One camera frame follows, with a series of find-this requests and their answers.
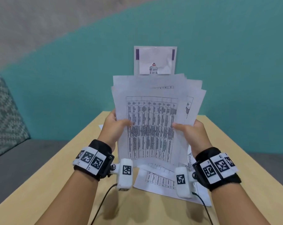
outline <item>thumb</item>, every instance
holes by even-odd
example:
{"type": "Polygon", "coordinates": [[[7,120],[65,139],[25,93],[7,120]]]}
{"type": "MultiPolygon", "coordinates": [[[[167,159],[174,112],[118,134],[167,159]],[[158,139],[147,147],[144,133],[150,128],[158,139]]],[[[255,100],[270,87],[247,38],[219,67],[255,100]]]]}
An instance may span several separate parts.
{"type": "Polygon", "coordinates": [[[132,125],[132,122],[129,119],[122,119],[120,120],[123,126],[129,126],[132,125]]]}
{"type": "Polygon", "coordinates": [[[185,125],[178,124],[178,123],[175,123],[175,122],[173,122],[173,127],[174,127],[174,129],[180,130],[182,132],[185,130],[185,125]]]}

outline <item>teal wall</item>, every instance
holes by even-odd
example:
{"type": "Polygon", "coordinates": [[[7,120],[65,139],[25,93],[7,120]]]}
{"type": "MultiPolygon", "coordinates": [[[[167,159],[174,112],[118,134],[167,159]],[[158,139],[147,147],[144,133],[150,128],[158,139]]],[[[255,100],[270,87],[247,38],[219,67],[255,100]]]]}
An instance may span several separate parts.
{"type": "Polygon", "coordinates": [[[134,45],[178,46],[207,115],[246,151],[283,153],[283,0],[158,0],[99,20],[3,69],[32,138],[70,140],[114,108],[134,45]]]}

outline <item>right hand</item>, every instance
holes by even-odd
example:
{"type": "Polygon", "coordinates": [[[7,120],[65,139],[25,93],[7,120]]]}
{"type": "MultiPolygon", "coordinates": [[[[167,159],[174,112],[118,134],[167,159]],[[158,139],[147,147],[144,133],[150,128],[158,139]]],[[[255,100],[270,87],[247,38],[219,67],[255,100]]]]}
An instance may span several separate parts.
{"type": "Polygon", "coordinates": [[[201,151],[212,147],[202,122],[196,120],[194,126],[173,123],[173,127],[174,129],[180,130],[184,133],[186,141],[192,148],[192,155],[194,158],[201,151]]]}

